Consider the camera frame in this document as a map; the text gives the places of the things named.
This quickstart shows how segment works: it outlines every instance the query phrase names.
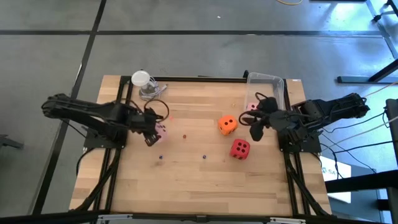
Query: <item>orange die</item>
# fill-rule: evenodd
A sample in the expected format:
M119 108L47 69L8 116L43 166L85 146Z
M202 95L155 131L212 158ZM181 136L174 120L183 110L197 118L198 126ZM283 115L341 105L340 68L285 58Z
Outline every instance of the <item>orange die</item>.
M218 120L218 129L225 136L231 134L238 127L238 122L232 115L226 115Z

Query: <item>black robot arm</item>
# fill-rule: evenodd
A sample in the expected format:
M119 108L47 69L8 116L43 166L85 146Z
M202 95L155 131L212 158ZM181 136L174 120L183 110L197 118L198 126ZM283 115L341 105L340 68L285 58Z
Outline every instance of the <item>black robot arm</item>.
M117 141L125 130L142 133L148 146L159 139L155 125L157 120L163 119L152 108L142 111L137 106L116 102L97 104L73 100L65 94L50 96L42 110L48 118L76 121L110 141Z
M251 126L255 141L262 138L263 127L275 129L279 147L287 152L320 152L319 129L343 118L362 118L370 110L366 99L356 93L331 101L307 100L288 111L278 110L275 98L256 93L257 98L258 95L264 98L259 100L257 109L245 111L239 122Z

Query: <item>gray floor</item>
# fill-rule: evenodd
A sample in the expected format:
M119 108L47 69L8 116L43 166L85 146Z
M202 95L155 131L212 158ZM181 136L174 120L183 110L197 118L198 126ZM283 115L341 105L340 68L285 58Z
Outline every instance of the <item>gray floor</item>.
M375 9L382 1L373 1ZM0 29L91 29L100 1L0 2ZM276 1L108 1L100 30L377 30L363 2L309 2L285 6ZM398 43L398 19L380 21ZM24 142L17 151L0 151L0 217L30 212L37 184L48 159L58 121L44 118L47 96L69 93L88 36L0 35L0 134ZM153 76L208 75L241 77L244 70L303 80L307 98L330 100L378 85L338 85L339 75L370 76L393 61L381 37L303 37L238 35L97 36L78 97L95 101L103 75L130 75L145 69ZM339 121L327 129L365 120L382 112L385 99L398 98L390 87L368 98L371 111L361 120ZM352 129L327 134L334 141L381 123L381 118ZM380 128L345 148L389 140ZM321 138L327 145L331 143ZM68 209L75 183L75 164L83 138L68 129L44 212ZM354 151L377 171L396 169L391 145ZM349 155L339 161L356 164Z

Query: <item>clear plastic bin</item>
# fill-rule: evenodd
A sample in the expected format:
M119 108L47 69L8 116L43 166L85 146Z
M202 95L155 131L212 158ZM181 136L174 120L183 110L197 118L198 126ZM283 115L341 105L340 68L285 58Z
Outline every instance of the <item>clear plastic bin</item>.
M275 97L278 108L280 110L285 109L283 79L272 75L251 72L248 76L246 89L246 98L243 104L244 111L247 111L251 106L258 104L259 101L254 96L256 92L262 93L266 96Z

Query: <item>black line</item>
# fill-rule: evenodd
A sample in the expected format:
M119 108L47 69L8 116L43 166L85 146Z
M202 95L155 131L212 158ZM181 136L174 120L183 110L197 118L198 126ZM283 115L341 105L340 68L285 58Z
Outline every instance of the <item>black line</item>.
M383 31L316 30L0 30L0 35L299 35L361 37L384 36Z
M90 57L90 52L93 47L93 43L94 43L94 39L95 39L95 31L97 31L99 23L101 21L101 18L102 18L103 12L104 12L104 8L105 8L105 4L106 4L106 0L101 0L101 4L99 5L99 8L98 8L98 13L95 18L95 23L93 25L93 29L91 30L91 35L88 39L85 53L83 54L83 58L81 60L81 67L79 69L75 84L72 88L72 92L71 92L71 96L70 96L71 99L77 98L77 94L80 89L81 81L83 80L84 72L86 70L87 61L88 61L88 58ZM54 175L55 168L57 167L58 158L59 158L59 155L62 150L63 141L65 140L67 128L68 128L68 125L65 123L62 123L61 127L60 127L60 131L57 135L57 138L55 139L55 144L53 145L52 152L51 152L50 162L45 170L45 175L44 175L43 181L41 183L39 193L37 195L36 203L33 208L32 213L34 215L42 213L45 198L47 197L47 193L50 188L51 180Z
M72 93L70 95L71 99L76 99L77 94L79 93L80 85L81 85L81 82L83 81L83 77L84 77L84 74L86 71L88 59L90 57L90 53L93 48L93 44L94 44L94 40L95 40L95 32L98 30L98 26L100 25L101 18L104 13L104 9L105 9L105 4L106 4L106 0L101 0L101 4L99 5L97 16L95 17L92 33L91 33L90 37L88 38L86 50L85 50L85 53L83 54L83 58L81 60L81 67L80 67L78 75L76 77L75 84L72 88Z
M381 36L377 30L293 31L293 30L100 30L96 35L303 35L303 36Z
M68 128L68 125L65 122L61 122L61 127L58 132L58 137L56 138L55 143L53 145L53 151L51 153L50 162L47 166L47 170L45 172L42 184L40 186L39 194L37 195L36 203L33 207L33 211L32 211L33 215L38 215L38 214L42 213L45 198L46 198L47 192L49 191L49 188L50 188L51 179L54 174L55 168L57 166L58 158L60 157L60 154L61 154L63 140L65 138L65 135L67 134L67 128Z
M0 30L0 35L90 35L91 30Z

